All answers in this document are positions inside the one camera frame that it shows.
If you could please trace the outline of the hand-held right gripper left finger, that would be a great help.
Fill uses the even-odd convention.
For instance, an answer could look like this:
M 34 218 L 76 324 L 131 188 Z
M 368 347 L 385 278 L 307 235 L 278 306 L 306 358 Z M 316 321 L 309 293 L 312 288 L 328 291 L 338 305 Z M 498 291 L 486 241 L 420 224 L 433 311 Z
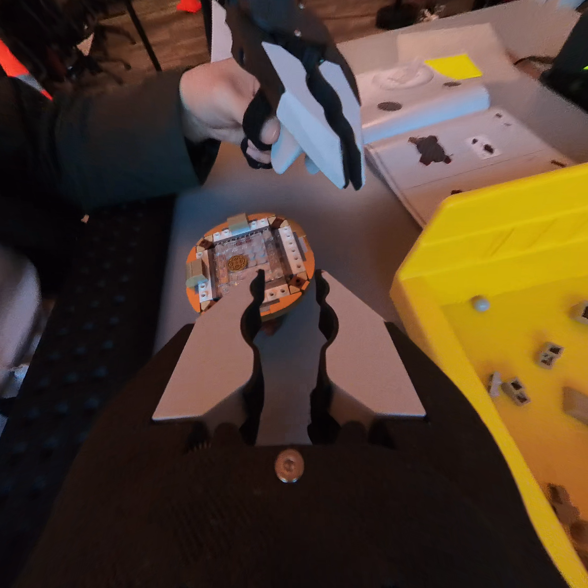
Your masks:
M 239 282 L 202 313 L 152 414 L 152 421 L 197 422 L 212 434 L 237 427 L 255 445 L 264 404 L 264 377 L 254 339 L 261 330 L 265 273 Z

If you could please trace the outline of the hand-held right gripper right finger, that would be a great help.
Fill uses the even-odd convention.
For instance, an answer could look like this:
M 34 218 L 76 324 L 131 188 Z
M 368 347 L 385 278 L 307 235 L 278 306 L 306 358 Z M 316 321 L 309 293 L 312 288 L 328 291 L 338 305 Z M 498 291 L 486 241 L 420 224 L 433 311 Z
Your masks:
M 396 349 L 386 320 L 325 270 L 315 273 L 319 331 L 309 439 L 336 440 L 348 423 L 370 433 L 391 419 L 423 419 L 426 411 Z

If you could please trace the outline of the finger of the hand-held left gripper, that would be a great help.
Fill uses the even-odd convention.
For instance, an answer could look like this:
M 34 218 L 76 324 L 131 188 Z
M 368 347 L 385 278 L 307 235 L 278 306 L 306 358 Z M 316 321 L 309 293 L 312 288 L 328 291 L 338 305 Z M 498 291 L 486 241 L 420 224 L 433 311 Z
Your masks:
M 337 187 L 361 190 L 365 182 L 360 102 L 340 64 L 319 60 L 307 73 L 306 85 L 319 105 L 326 138 L 318 166 Z
M 276 107 L 281 133 L 271 149 L 273 169 L 282 174 L 304 154 L 310 161 L 308 169 L 322 173 L 318 166 L 319 147 L 326 138 L 326 128 L 321 122 L 319 105 L 306 85 L 308 71 L 285 48 L 269 42 L 263 42 L 262 47 L 284 87 Z

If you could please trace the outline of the round toy brick model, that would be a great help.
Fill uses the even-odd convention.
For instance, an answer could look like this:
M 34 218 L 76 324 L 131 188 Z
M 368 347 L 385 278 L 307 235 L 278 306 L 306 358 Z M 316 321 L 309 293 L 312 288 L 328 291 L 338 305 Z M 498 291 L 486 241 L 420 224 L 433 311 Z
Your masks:
M 190 250 L 185 266 L 187 298 L 201 314 L 261 270 L 265 276 L 262 330 L 271 335 L 301 301 L 315 268 L 315 255 L 299 224 L 273 212 L 240 213 L 209 230 Z

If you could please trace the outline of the yellow plastic bin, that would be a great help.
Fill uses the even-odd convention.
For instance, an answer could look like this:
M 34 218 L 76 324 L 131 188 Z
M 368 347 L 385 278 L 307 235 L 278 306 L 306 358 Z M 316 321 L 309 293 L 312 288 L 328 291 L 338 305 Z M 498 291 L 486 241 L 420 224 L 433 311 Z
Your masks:
M 587 304 L 586 164 L 448 197 L 397 271 L 390 297 L 412 341 L 488 427 L 563 579 L 587 587 L 587 558 L 564 531 L 459 337 L 467 309 L 482 313 L 500 295 L 542 289 Z

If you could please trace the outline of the person's left forearm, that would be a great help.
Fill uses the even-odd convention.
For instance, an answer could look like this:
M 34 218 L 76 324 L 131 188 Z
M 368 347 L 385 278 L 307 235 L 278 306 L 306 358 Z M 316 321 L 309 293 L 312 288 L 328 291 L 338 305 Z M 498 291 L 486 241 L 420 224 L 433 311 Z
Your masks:
M 180 76 L 53 99 L 1 79 L 1 213 L 80 212 L 201 185 L 220 142 L 182 129 Z

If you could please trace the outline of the person's left hand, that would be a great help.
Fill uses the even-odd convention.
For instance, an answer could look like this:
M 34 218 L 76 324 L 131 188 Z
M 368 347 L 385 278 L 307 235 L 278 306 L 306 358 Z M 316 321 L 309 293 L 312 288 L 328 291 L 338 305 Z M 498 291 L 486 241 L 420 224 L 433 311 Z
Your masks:
M 245 145 L 250 160 L 269 165 L 270 149 L 280 134 L 276 117 L 263 115 L 261 130 L 252 138 L 245 130 L 246 111 L 260 89 L 254 76 L 225 59 L 179 70 L 175 81 L 175 134 L 195 172 L 212 166 L 221 143 Z

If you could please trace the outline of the white paper sheet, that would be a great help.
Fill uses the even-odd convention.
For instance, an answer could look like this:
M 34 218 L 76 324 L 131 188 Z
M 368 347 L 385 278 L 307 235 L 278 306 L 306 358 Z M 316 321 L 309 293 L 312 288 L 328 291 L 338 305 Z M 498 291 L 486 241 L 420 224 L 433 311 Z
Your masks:
M 226 22 L 226 10 L 219 1 L 211 1 L 211 62 L 232 57 L 232 33 Z

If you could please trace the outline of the open instruction booklet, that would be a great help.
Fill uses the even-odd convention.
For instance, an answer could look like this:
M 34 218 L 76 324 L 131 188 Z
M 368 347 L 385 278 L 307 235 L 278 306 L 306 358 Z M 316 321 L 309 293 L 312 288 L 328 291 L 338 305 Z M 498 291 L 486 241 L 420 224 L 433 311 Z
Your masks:
M 423 228 L 450 195 L 575 164 L 478 81 L 413 61 L 357 77 L 366 160 Z

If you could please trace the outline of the yellow sticky note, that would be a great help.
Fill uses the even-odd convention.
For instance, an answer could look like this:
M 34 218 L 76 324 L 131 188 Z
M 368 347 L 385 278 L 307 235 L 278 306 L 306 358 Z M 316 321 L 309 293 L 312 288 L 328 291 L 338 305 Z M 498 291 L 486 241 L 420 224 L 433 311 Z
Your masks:
M 426 59 L 424 64 L 436 73 L 456 81 L 483 76 L 483 72 L 467 54 Z

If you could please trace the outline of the clear plastic sheet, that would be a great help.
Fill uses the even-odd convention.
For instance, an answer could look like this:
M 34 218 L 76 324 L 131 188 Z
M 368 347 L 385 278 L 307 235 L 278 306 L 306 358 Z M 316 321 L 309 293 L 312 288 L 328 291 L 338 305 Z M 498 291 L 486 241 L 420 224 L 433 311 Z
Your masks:
M 467 54 L 483 72 L 476 81 L 510 82 L 519 76 L 489 24 L 402 33 L 396 45 L 400 63 Z

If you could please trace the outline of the black dotted mat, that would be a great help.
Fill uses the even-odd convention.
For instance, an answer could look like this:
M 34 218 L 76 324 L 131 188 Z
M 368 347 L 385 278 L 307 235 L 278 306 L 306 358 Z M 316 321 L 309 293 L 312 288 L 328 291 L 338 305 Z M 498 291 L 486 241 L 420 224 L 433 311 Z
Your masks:
M 90 217 L 1 435 L 1 512 L 53 493 L 153 348 L 174 196 Z

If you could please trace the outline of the scattered loose toy bricks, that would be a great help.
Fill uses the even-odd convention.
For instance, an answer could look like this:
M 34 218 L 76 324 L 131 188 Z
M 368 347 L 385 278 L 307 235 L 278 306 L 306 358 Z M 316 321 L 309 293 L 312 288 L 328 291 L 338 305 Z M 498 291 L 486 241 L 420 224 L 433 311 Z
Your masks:
M 466 310 L 460 341 L 573 546 L 587 558 L 587 305 L 528 290 Z

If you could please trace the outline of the grey hooded sweatshirt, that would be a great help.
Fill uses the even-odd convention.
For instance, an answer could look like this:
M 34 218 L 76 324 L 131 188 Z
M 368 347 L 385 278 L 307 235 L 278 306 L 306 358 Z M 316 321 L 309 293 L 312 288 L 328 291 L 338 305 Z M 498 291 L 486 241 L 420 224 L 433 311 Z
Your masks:
M 40 280 L 25 256 L 1 246 L 1 396 L 11 394 L 28 368 L 42 316 Z

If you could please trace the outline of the black power box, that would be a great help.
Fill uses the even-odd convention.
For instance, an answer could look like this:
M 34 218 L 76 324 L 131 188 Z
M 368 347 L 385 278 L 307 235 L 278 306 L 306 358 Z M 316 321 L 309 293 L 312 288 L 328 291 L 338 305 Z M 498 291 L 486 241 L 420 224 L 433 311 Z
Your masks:
M 587 12 L 571 30 L 540 82 L 587 112 Z

